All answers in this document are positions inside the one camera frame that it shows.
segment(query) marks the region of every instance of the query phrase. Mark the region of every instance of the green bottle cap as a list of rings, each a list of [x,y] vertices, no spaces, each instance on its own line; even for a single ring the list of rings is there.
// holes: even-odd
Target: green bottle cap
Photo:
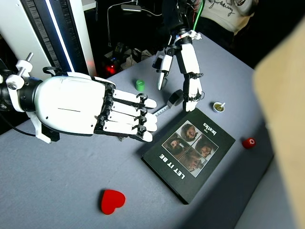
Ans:
[[[135,88],[139,91],[142,92],[145,89],[145,81],[144,80],[137,80],[135,84]]]

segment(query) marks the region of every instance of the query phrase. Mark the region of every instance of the black cable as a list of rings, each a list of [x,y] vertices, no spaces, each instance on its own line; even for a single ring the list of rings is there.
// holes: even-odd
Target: black cable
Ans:
[[[17,129],[16,127],[14,127],[14,126],[13,126],[13,125],[12,125],[12,124],[11,124],[11,123],[1,114],[1,112],[0,112],[0,118],[2,118],[3,121],[4,121],[7,125],[9,125],[12,129],[18,131],[19,133],[24,134],[24,135],[27,135],[27,136],[36,137],[36,135],[33,135],[33,134],[29,134],[29,133],[23,132],[22,130],[19,130],[19,129]]]

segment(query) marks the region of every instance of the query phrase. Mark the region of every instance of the small bowl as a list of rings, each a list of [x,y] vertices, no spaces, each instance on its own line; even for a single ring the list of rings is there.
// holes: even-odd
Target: small bowl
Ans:
[[[216,113],[222,113],[222,112],[224,112],[224,110],[225,110],[225,107],[224,107],[224,106],[221,108],[221,110],[218,110],[218,109],[217,109],[217,108],[220,107],[221,105],[222,105],[222,103],[220,103],[220,102],[214,103],[214,105],[213,105],[213,111],[216,112]]]

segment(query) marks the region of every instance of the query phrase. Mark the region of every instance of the white sweatshirt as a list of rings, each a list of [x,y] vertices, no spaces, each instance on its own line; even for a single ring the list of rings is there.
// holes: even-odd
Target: white sweatshirt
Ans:
[[[235,0],[205,0],[201,17],[211,19],[236,34],[246,26],[251,17],[249,12],[257,3],[257,0],[245,0],[238,6]]]

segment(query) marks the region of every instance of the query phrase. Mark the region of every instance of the green cable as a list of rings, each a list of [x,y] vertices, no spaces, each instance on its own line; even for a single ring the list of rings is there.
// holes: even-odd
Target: green cable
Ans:
[[[202,10],[203,10],[203,7],[204,7],[204,3],[205,3],[205,0],[202,0],[202,1],[201,1],[201,5],[200,5],[200,9],[199,9],[199,11],[198,11],[198,14],[197,14],[197,17],[196,17],[196,20],[195,20],[195,23],[194,23],[193,30],[196,29],[198,19],[199,19],[201,13],[202,13]]]

